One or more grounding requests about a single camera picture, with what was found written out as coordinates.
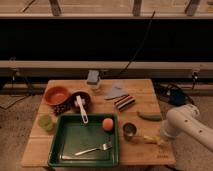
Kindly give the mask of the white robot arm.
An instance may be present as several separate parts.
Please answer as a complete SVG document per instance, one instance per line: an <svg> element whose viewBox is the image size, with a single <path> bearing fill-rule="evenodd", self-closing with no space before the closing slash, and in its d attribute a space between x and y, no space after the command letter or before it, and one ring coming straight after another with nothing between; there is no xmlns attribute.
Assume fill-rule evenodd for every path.
<svg viewBox="0 0 213 171"><path fill-rule="evenodd" d="M199 109L192 104L170 109L166 119L161 122L160 136L169 141L184 132L213 152L213 129L199 122L197 120L199 115Z"/></svg>

